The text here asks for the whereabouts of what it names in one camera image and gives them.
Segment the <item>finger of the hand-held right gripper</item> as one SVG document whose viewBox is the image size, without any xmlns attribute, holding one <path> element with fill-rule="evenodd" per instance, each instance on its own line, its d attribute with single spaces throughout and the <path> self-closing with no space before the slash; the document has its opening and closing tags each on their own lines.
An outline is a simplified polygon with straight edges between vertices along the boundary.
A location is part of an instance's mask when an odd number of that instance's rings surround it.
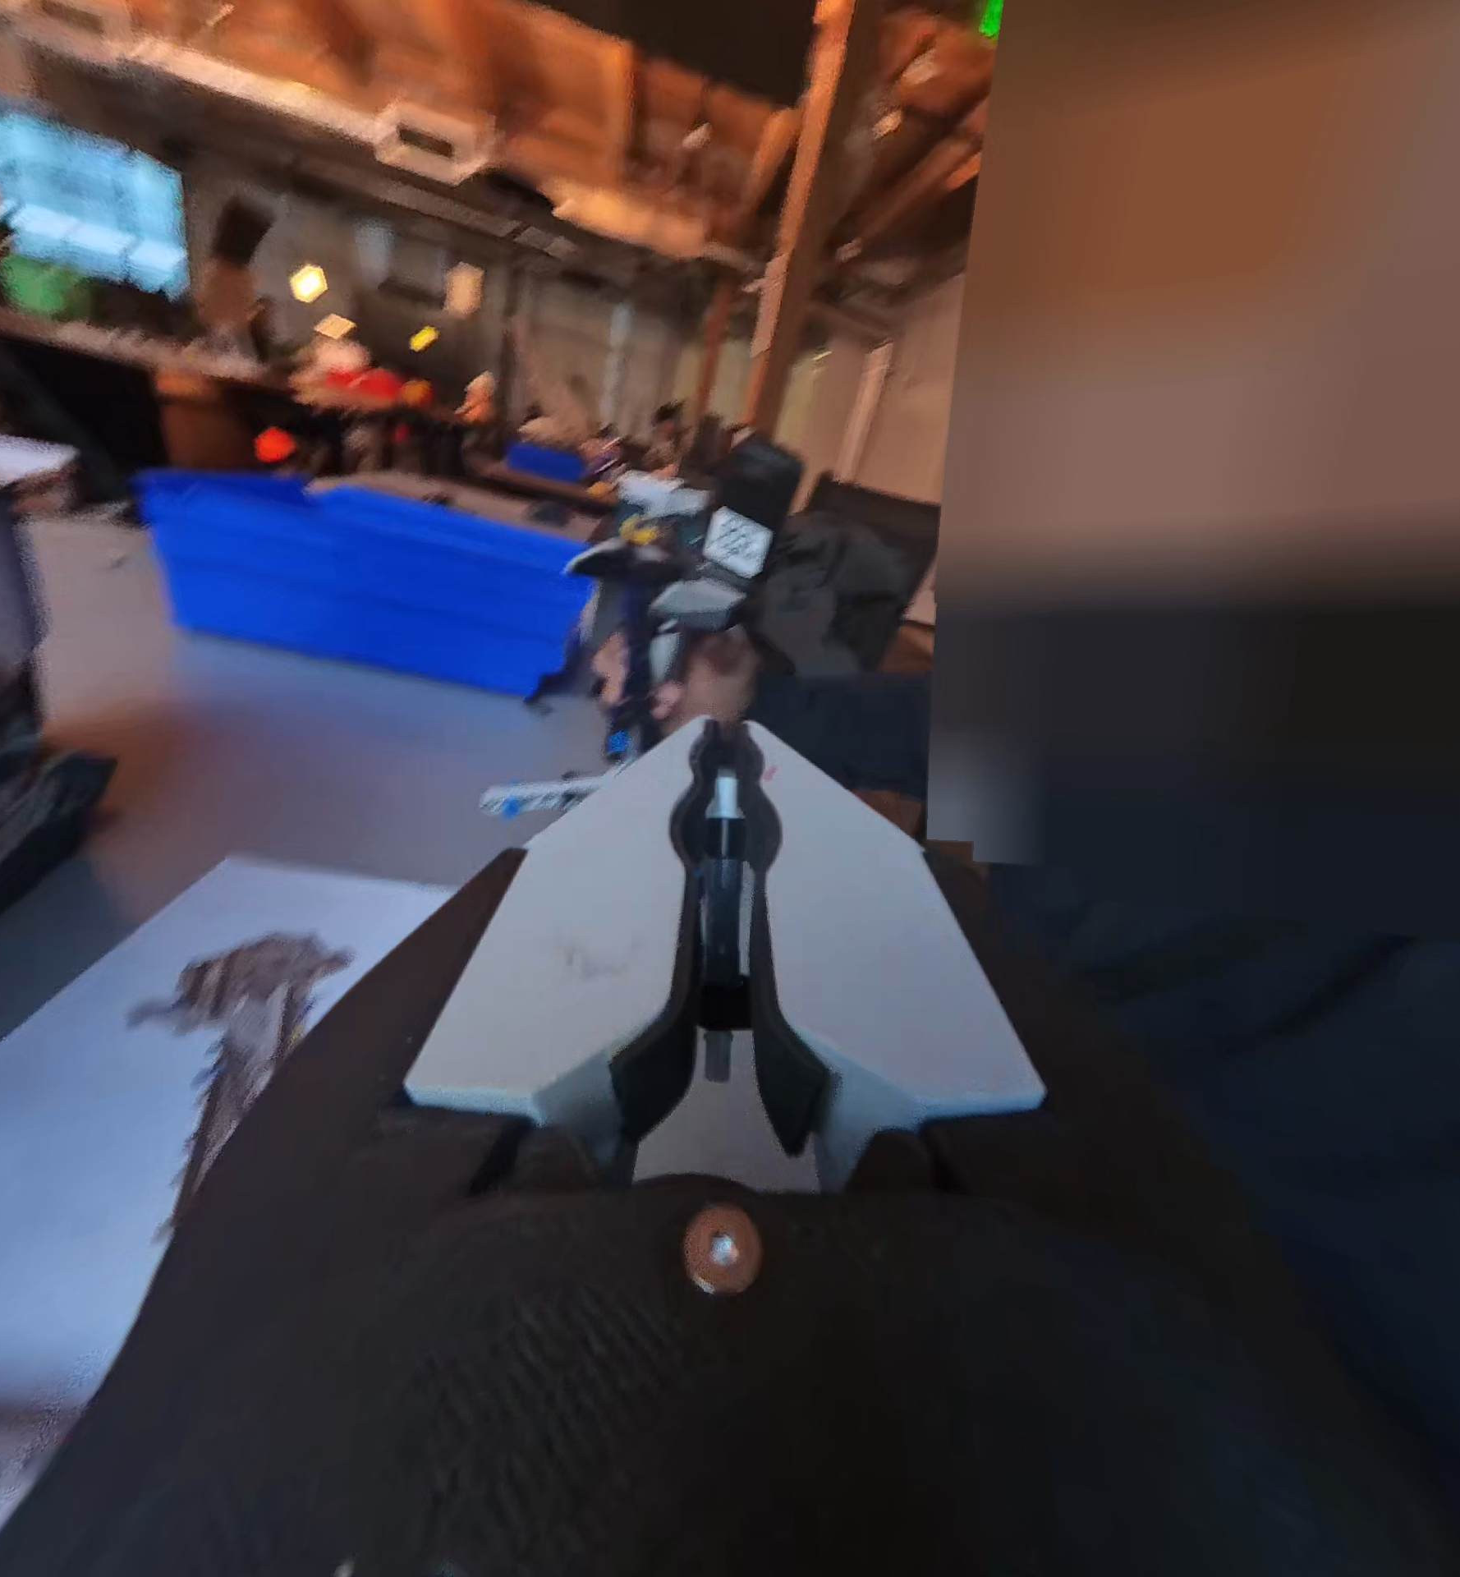
<svg viewBox="0 0 1460 1577">
<path fill-rule="evenodd" d="M 714 577 L 676 580 L 652 595 L 647 627 L 652 639 L 676 634 L 721 634 L 740 624 L 745 589 Z"/>
</svg>

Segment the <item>white instruction booklet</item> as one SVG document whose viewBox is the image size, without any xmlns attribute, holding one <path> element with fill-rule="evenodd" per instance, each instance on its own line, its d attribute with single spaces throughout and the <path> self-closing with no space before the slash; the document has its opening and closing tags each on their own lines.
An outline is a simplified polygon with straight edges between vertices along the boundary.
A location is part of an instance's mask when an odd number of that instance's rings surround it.
<svg viewBox="0 0 1460 1577">
<path fill-rule="evenodd" d="M 447 895 L 230 856 L 0 1040 L 0 1526 L 269 1073 Z"/>
</svg>

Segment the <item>blue plastic bin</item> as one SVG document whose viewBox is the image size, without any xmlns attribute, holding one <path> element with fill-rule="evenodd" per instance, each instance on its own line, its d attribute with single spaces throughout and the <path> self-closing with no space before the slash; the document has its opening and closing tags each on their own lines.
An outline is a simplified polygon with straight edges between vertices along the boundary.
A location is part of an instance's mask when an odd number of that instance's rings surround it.
<svg viewBox="0 0 1460 1577">
<path fill-rule="evenodd" d="M 191 634 L 526 698 L 590 599 L 575 541 L 354 484 L 168 467 L 134 496 Z"/>
</svg>

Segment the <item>person's right hand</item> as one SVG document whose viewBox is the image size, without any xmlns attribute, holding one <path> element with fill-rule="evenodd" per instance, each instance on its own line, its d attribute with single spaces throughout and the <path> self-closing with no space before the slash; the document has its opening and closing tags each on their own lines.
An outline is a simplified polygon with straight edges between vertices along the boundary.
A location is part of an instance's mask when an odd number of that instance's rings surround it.
<svg viewBox="0 0 1460 1577">
<path fill-rule="evenodd" d="M 736 626 L 694 639 L 682 659 L 669 722 L 736 723 L 750 710 L 761 674 L 760 654 Z"/>
</svg>

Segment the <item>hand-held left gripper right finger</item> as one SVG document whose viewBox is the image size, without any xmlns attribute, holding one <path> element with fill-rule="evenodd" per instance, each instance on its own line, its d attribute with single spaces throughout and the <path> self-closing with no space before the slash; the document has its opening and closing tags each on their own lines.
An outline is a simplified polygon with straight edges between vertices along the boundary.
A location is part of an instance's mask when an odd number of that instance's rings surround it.
<svg viewBox="0 0 1460 1577">
<path fill-rule="evenodd" d="M 777 826 L 758 942 L 819 1075 L 785 1127 L 819 1189 L 839 1193 L 879 1132 L 1036 1110 L 1042 1078 L 923 849 L 770 730 L 745 733 Z"/>
</svg>

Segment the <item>wooden support post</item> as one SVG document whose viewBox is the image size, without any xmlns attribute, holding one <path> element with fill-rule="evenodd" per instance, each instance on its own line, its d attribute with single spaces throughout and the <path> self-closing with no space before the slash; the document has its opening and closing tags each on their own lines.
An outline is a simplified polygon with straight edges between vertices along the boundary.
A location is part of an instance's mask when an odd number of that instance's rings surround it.
<svg viewBox="0 0 1460 1577">
<path fill-rule="evenodd" d="M 822 250 L 842 205 L 844 144 L 874 60 L 874 3 L 825 1 L 815 8 L 812 70 L 748 343 L 740 424 L 775 434 Z"/>
</svg>

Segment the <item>black lego chassis assembly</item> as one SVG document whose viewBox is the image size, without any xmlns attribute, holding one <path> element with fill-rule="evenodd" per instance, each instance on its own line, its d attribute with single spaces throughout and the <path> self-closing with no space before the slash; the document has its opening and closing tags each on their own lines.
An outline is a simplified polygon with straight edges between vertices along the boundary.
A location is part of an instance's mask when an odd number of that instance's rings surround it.
<svg viewBox="0 0 1460 1577">
<path fill-rule="evenodd" d="M 610 754 L 618 762 L 637 759 L 660 740 L 660 690 L 679 678 L 689 637 L 652 639 L 647 604 L 664 585 L 687 580 L 687 565 L 664 526 L 632 518 L 580 552 L 566 572 L 598 587 L 588 622 L 590 648 L 597 651 L 612 636 L 622 639 L 620 688 L 615 695 L 602 688 L 600 695 L 610 717 Z M 701 1072 L 721 1085 L 731 1073 L 733 1035 L 743 1014 L 743 833 L 738 779 L 719 760 L 706 804 L 689 812 L 687 855 L 697 892 Z"/>
</svg>

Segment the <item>dark grey jacket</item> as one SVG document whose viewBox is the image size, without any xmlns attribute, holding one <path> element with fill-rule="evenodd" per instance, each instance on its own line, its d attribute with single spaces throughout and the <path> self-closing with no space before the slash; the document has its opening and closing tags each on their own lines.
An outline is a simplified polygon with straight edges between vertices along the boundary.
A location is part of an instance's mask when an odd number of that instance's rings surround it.
<svg viewBox="0 0 1460 1577">
<path fill-rule="evenodd" d="M 822 509 L 792 515 L 753 614 L 773 669 L 805 678 L 877 671 L 935 548 L 935 530 Z"/>
</svg>

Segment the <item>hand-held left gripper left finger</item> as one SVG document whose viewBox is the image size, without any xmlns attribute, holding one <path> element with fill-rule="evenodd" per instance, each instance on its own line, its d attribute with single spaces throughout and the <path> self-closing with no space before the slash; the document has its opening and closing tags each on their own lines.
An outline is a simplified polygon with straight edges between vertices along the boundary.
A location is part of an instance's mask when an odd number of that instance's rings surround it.
<svg viewBox="0 0 1460 1577">
<path fill-rule="evenodd" d="M 681 834 L 689 723 L 531 838 L 425 1035 L 422 1107 L 523 1119 L 612 1179 L 694 1073 L 699 880 Z"/>
</svg>

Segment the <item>large paned window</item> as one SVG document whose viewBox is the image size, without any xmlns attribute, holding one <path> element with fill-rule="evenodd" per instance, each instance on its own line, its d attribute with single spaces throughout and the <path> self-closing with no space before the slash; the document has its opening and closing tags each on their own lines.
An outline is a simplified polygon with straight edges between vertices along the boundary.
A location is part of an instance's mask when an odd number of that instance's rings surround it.
<svg viewBox="0 0 1460 1577">
<path fill-rule="evenodd" d="M 0 109 L 0 222 L 15 255 L 169 299 L 188 292 L 183 178 L 119 141 Z"/>
</svg>

